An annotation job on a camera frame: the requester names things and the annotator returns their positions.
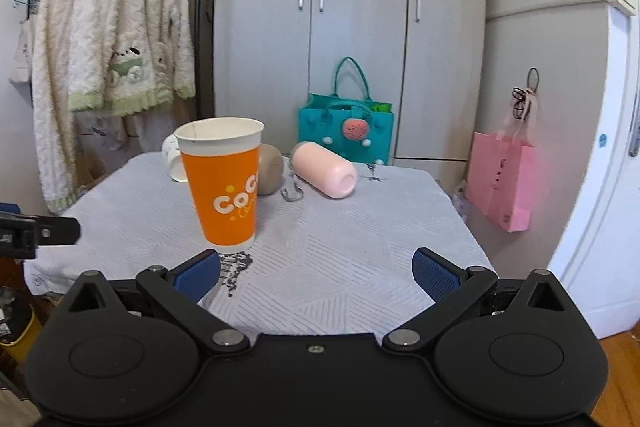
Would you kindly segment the teal felt tote bag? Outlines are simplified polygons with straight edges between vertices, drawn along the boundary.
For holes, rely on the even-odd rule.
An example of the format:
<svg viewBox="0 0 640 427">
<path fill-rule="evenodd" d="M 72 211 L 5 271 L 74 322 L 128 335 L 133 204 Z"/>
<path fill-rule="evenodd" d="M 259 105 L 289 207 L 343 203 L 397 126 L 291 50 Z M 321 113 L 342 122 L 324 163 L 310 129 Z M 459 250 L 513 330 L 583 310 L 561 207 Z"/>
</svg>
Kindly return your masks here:
<svg viewBox="0 0 640 427">
<path fill-rule="evenodd" d="M 363 87 L 363 98 L 341 98 L 341 70 L 355 67 Z M 338 63 L 330 95 L 311 93 L 298 111 L 298 141 L 319 144 L 351 162 L 387 165 L 394 130 L 393 105 L 373 101 L 369 83 L 358 62 L 346 56 Z"/>
</svg>

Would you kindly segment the white paper cup green print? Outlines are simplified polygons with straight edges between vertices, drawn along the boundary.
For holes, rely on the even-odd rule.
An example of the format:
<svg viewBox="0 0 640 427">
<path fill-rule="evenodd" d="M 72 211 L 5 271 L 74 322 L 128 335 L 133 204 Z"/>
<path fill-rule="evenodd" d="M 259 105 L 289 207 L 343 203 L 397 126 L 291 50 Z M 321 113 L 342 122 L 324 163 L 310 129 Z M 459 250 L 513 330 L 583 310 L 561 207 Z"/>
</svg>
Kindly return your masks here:
<svg viewBox="0 0 640 427">
<path fill-rule="evenodd" d="M 162 156 L 171 179 L 178 183 L 186 183 L 188 179 L 186 179 L 178 140 L 173 133 L 168 135 L 163 142 Z"/>
</svg>

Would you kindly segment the white quilted tablecloth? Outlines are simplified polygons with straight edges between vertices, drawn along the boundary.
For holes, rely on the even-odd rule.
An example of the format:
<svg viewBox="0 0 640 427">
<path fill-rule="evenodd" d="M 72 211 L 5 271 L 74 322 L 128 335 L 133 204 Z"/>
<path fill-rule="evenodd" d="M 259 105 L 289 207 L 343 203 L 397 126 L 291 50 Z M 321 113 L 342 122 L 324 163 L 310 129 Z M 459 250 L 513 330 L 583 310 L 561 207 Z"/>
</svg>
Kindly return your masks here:
<svg viewBox="0 0 640 427">
<path fill-rule="evenodd" d="M 24 266 L 36 296 L 63 294 L 82 272 L 127 280 L 150 265 L 173 268 L 207 242 L 189 187 L 172 181 L 159 153 L 142 154 L 70 208 L 77 244 L 43 247 Z M 342 200 L 306 187 L 297 202 L 259 199 L 248 251 L 225 255 L 203 306 L 249 336 L 383 336 L 431 304 L 411 272 L 430 248 L 455 265 L 488 265 L 450 198 L 426 172 L 359 168 Z"/>
</svg>

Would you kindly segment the pink paper gift bag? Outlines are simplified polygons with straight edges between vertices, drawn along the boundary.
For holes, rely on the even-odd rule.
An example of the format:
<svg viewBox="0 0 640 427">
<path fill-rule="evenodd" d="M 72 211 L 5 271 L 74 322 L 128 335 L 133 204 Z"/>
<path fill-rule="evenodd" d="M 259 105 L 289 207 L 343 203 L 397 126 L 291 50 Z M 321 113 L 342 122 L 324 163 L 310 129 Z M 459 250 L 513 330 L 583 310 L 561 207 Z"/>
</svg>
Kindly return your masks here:
<svg viewBox="0 0 640 427">
<path fill-rule="evenodd" d="M 537 97 L 526 89 L 511 106 L 521 107 L 520 117 L 509 109 L 497 131 L 474 134 L 465 197 L 489 221 L 514 233 L 529 228 L 534 207 Z"/>
</svg>

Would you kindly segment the beige tumbler cup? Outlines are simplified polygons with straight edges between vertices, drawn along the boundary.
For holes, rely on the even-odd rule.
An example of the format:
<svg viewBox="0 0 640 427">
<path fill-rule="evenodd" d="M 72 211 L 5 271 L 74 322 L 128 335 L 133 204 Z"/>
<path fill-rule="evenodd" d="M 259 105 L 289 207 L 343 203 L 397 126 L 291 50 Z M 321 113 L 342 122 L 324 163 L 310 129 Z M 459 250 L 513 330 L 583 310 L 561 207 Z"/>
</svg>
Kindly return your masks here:
<svg viewBox="0 0 640 427">
<path fill-rule="evenodd" d="M 268 196 L 280 190 L 283 181 L 284 160 L 280 150 L 270 144 L 262 144 L 259 151 L 257 191 Z"/>
</svg>

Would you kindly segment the orange paper cup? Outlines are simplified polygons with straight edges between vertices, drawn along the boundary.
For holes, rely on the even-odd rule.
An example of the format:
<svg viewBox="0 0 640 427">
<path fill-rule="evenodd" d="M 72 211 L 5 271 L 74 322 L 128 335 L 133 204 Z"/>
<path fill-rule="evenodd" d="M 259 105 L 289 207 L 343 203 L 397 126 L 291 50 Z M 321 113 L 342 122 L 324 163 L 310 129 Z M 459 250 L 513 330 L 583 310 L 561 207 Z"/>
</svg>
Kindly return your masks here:
<svg viewBox="0 0 640 427">
<path fill-rule="evenodd" d="M 221 254 L 246 251 L 255 240 L 262 130 L 255 119 L 219 117 L 175 131 L 204 237 Z"/>
</svg>

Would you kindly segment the white wardrobe cabinet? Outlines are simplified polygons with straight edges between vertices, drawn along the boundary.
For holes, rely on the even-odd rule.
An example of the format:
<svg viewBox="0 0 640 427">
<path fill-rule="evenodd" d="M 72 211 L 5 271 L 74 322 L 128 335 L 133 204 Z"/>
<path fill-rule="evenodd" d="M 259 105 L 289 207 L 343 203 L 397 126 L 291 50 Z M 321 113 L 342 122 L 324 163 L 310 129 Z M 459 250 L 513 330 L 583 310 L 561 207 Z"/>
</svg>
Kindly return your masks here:
<svg viewBox="0 0 640 427">
<path fill-rule="evenodd" d="M 392 109 L 393 164 L 457 182 L 469 158 L 486 0 L 215 0 L 214 107 L 291 150 L 315 94 Z"/>
</svg>

